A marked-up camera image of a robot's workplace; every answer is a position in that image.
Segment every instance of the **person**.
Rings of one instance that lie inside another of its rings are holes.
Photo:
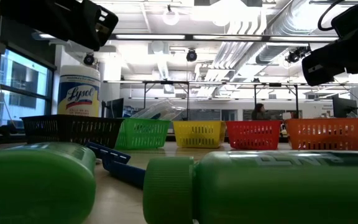
[[[257,103],[255,105],[255,109],[251,114],[251,118],[253,121],[268,120],[265,115],[265,105],[263,105],[263,103]]]

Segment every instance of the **green bottle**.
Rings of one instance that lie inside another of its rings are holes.
[[[211,152],[152,159],[148,224],[358,223],[358,152]]]
[[[95,155],[47,142],[0,151],[0,224],[80,224],[96,190]]]

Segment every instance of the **green basket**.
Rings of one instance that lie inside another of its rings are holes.
[[[127,118],[121,124],[116,149],[163,147],[171,121]]]

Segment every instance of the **lysol logo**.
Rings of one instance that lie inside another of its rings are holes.
[[[83,85],[71,88],[67,91],[66,109],[77,105],[92,105],[94,88],[92,86]]]

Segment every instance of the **black basket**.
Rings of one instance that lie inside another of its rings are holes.
[[[87,142],[114,148],[123,119],[73,115],[46,115],[21,118],[28,143],[47,141]]]

